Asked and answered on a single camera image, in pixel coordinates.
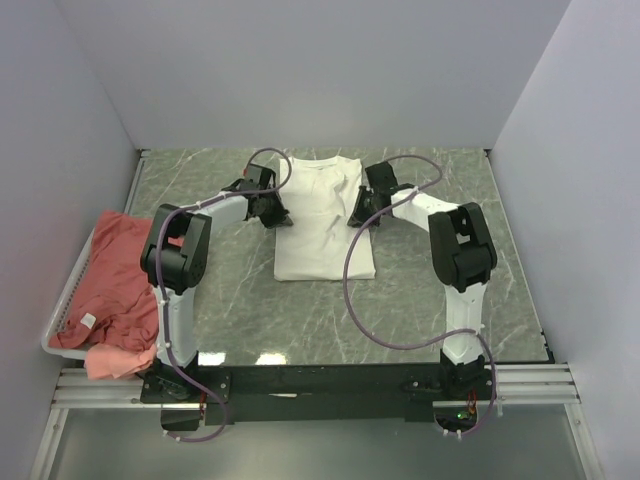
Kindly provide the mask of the white t-shirt red print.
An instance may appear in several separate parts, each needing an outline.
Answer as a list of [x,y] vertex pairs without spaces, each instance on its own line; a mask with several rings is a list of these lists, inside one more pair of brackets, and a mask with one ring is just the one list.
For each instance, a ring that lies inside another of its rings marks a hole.
[[290,174],[279,194],[293,224],[276,229],[274,278],[278,281],[340,281],[357,232],[348,225],[359,187],[361,160],[336,155],[280,162]]

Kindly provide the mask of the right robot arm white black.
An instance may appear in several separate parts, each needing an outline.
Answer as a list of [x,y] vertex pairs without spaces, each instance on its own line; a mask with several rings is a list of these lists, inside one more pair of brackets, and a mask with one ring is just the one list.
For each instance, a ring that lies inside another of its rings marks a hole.
[[481,207],[440,200],[423,187],[398,182],[387,161],[365,169],[367,185],[359,187],[348,225],[357,229],[343,267],[343,294],[350,315],[355,311],[348,293],[351,256],[360,236],[384,215],[406,221],[429,234],[431,259],[444,286],[446,331],[441,342],[439,379],[435,388],[452,399],[490,380],[485,364],[489,348],[481,338],[483,300],[497,253]]

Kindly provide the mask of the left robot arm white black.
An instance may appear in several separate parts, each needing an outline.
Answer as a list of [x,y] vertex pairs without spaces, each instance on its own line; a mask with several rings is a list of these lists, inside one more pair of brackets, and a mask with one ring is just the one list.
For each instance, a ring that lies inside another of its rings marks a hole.
[[156,360],[148,387],[186,402],[200,388],[194,338],[196,288],[206,273],[211,236],[252,218],[267,229],[291,226],[276,185],[276,172],[249,164],[243,176],[215,197],[190,206],[161,205],[140,257],[158,311]]

